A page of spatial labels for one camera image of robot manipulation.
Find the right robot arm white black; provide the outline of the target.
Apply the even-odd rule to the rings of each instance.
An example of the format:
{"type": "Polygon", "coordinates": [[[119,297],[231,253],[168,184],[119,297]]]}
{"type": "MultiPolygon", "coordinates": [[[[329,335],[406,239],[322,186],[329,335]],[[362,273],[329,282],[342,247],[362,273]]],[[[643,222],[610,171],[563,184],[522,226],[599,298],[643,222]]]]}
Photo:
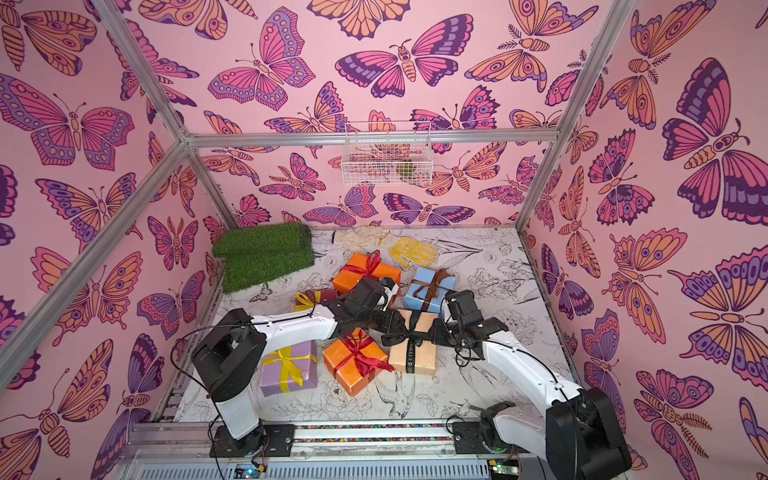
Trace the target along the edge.
{"type": "Polygon", "coordinates": [[[457,359],[485,362],[507,377],[538,411],[528,415],[506,406],[491,415],[499,441],[546,461],[557,479],[618,479],[632,459],[611,400],[558,374],[531,353],[495,317],[484,317],[469,290],[450,291],[435,343],[453,348],[457,359]]]}

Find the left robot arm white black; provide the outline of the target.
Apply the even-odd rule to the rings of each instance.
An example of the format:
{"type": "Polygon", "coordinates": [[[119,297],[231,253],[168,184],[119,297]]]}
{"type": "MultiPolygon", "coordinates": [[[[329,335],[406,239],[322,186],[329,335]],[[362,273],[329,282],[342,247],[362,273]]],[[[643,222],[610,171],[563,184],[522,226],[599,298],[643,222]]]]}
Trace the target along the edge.
{"type": "Polygon", "coordinates": [[[263,357],[306,341],[350,336],[357,328],[383,332],[398,290],[391,278],[365,278],[348,293],[310,310],[252,316],[238,308],[213,325],[194,348],[192,361],[230,438],[261,435],[250,383],[263,357]]]}

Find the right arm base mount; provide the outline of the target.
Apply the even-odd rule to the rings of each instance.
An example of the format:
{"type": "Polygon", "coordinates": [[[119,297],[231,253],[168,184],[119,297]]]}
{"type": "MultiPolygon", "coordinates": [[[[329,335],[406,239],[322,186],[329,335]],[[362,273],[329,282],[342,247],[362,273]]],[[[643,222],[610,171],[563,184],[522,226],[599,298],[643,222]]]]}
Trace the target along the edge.
{"type": "Polygon", "coordinates": [[[444,426],[452,437],[457,454],[510,454],[516,447],[504,442],[496,431],[494,420],[502,411],[515,407],[510,401],[502,401],[487,408],[470,405],[469,409],[478,415],[475,420],[459,414],[450,415],[444,426]]]}

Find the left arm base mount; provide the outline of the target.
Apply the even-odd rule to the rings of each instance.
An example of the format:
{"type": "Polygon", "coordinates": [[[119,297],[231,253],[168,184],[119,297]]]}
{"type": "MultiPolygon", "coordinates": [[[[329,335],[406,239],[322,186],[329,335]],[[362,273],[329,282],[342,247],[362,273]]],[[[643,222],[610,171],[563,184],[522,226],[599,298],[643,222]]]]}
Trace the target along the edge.
{"type": "Polygon", "coordinates": [[[219,426],[213,436],[209,456],[214,459],[289,457],[296,426],[293,424],[259,424],[241,439],[235,439],[226,426],[219,426]]]}

